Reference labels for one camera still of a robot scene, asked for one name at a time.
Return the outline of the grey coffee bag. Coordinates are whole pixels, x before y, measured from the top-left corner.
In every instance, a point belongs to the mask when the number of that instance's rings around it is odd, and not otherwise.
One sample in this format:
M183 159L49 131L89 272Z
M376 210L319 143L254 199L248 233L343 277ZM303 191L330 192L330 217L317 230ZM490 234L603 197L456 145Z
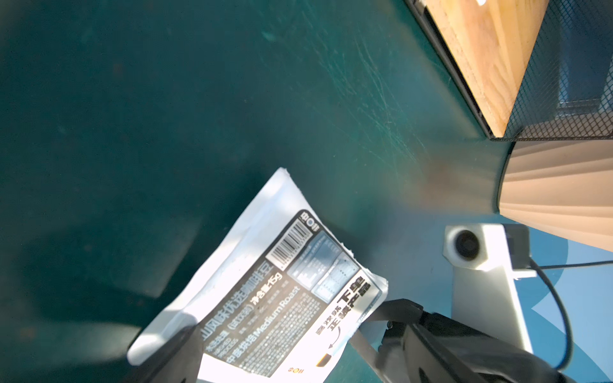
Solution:
M127 359L141 365L191 327L200 381L323 382L388 289L278 169Z

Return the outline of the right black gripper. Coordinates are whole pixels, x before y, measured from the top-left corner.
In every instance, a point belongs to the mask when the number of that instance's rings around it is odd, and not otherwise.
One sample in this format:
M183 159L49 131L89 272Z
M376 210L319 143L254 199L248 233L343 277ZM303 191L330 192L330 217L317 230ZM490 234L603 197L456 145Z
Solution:
M379 352L359 330L350 344L391 382L574 381L528 351L423 312L423 306L405 298L382 303L366 322L391 322Z

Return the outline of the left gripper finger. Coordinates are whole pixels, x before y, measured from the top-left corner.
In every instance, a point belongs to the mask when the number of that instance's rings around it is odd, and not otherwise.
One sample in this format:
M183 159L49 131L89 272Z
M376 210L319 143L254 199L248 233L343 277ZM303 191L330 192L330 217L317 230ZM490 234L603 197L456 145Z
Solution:
M145 362L132 369L122 382L197 382L203 354L201 329L198 326L185 327Z

